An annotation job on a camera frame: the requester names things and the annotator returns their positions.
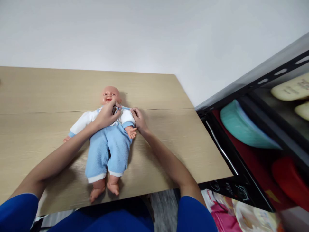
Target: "red bowl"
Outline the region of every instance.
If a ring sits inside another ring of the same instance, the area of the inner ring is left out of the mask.
[[[272,165],[272,173],[285,194],[309,212],[309,187],[297,172],[292,159],[283,157],[276,160]]]

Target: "pink fabric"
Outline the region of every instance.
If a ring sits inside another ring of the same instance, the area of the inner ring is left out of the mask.
[[[211,215],[216,222],[219,232],[242,232],[235,216],[225,212],[218,204],[211,207]]]

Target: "blue sleeve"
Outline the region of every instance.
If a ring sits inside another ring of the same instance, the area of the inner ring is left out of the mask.
[[[217,232],[216,223],[208,209],[198,200],[183,196],[178,206],[177,232],[211,231]]]
[[[31,193],[15,196],[0,205],[0,231],[29,231],[39,200]]]
[[[122,124],[122,127],[123,127],[123,128],[126,128],[126,127],[128,127],[128,126],[133,126],[133,127],[134,127],[134,123],[131,122],[131,121],[128,121],[128,122],[125,122],[124,124]]]
[[[74,137],[76,134],[74,134],[72,131],[70,131],[69,133],[68,133],[68,136],[70,136],[71,138],[72,137]]]

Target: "beige bread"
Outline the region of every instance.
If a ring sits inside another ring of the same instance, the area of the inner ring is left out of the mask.
[[[309,121],[309,101],[295,107],[295,113]]]
[[[282,101],[293,101],[309,96],[309,72],[273,87],[271,93]]]

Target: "blue shirt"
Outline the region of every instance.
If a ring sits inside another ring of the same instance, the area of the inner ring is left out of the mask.
[[[29,231],[38,198],[25,193],[0,205],[0,231]],[[139,197],[81,208],[49,230],[53,231],[154,231],[151,216]],[[184,196],[179,201],[177,231],[218,231],[205,206]]]

